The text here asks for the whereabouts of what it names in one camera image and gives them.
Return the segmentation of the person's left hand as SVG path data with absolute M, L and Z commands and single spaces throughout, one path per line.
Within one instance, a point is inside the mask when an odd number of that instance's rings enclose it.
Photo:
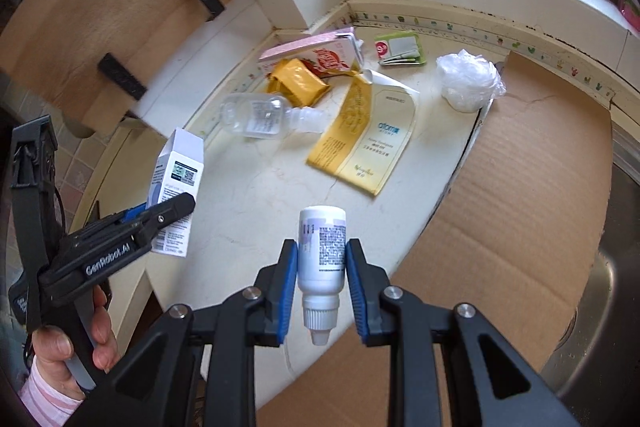
M 99 286 L 93 288 L 94 313 L 91 335 L 96 342 L 92 359 L 94 366 L 108 373 L 119 360 L 117 341 L 112 331 L 111 317 L 105 305 L 106 295 Z M 70 399 L 82 400 L 84 392 L 66 366 L 73 358 L 74 347 L 62 331 L 43 326 L 32 334 L 32 347 L 36 356 L 36 366 L 44 381 L 56 391 Z

